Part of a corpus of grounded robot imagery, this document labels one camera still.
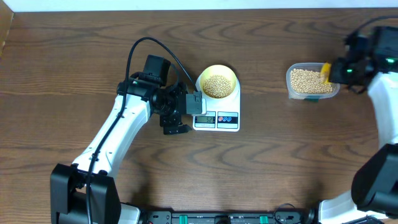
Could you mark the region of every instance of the green connector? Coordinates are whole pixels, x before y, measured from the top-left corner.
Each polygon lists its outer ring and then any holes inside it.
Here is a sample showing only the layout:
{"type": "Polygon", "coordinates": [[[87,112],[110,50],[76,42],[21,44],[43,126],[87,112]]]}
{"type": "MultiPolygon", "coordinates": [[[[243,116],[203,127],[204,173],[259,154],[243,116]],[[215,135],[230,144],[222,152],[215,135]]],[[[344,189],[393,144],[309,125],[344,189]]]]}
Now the green connector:
{"type": "Polygon", "coordinates": [[[267,216],[261,216],[260,217],[260,224],[268,224],[268,217],[267,216]]]}
{"type": "Polygon", "coordinates": [[[188,215],[180,215],[180,224],[188,224],[188,215]]]}

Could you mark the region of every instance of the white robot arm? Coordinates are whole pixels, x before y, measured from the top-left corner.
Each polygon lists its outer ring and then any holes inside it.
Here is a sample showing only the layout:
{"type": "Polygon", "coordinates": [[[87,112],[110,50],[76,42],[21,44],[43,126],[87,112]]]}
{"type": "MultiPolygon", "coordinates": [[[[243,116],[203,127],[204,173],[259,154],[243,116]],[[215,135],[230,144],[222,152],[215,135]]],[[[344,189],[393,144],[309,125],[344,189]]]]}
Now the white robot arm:
{"type": "MultiPolygon", "coordinates": [[[[379,148],[398,144],[398,73],[377,74],[368,87],[368,95],[375,110],[379,148]]],[[[337,198],[324,200],[318,211],[318,221],[322,224],[348,223],[366,216],[387,218],[385,214],[358,210],[350,190],[337,198]]]]}
{"type": "MultiPolygon", "coordinates": [[[[123,96],[119,95],[116,97],[111,114],[108,116],[94,140],[86,150],[73,161],[73,164],[77,164],[77,169],[88,172],[91,155],[94,153],[103,136],[115,120],[115,117],[120,112],[122,100],[123,96]]],[[[123,117],[121,122],[115,125],[113,131],[103,144],[101,152],[98,154],[98,159],[94,164],[94,174],[102,170],[102,172],[107,173],[107,176],[116,179],[119,166],[132,140],[136,136],[138,130],[141,129],[150,117],[149,101],[141,100],[140,96],[127,95],[123,117]]]]}

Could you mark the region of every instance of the yellow bowl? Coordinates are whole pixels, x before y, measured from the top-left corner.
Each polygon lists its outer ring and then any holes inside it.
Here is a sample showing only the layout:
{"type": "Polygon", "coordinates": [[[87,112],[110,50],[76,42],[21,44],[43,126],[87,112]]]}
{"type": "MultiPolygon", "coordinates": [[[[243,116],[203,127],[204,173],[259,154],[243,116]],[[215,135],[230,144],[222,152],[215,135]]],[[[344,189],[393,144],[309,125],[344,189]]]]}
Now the yellow bowl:
{"type": "Polygon", "coordinates": [[[232,71],[232,69],[230,69],[224,65],[212,65],[212,66],[206,68],[200,75],[200,90],[204,94],[206,94],[206,92],[203,90],[203,85],[205,84],[205,81],[213,75],[222,75],[225,78],[227,78],[232,84],[231,93],[235,90],[237,78],[236,78],[235,73],[232,71]]]}

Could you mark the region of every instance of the yellow scoop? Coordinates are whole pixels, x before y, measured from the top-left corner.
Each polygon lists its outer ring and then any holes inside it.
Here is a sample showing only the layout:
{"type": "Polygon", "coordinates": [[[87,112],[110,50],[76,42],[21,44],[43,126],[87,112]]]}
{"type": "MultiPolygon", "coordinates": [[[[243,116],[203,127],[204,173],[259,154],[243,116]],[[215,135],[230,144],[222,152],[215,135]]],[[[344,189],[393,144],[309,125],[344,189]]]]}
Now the yellow scoop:
{"type": "Polygon", "coordinates": [[[331,64],[325,63],[322,66],[321,72],[320,72],[320,79],[323,84],[330,84],[329,82],[329,74],[330,74],[330,67],[331,64]]]}

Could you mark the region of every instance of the digital kitchen scale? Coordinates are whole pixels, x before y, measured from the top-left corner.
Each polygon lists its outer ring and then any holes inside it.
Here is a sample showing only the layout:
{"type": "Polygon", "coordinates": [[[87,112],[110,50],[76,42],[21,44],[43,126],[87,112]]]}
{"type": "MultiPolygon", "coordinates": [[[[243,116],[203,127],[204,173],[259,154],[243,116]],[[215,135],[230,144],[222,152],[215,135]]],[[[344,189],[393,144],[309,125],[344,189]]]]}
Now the digital kitchen scale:
{"type": "Polygon", "coordinates": [[[206,68],[199,76],[196,87],[206,100],[206,114],[193,117],[193,128],[198,131],[239,131],[241,127],[241,85],[235,73],[224,65],[206,68]],[[231,81],[233,91],[224,98],[212,98],[203,91],[203,84],[212,75],[222,75],[231,81]]]}

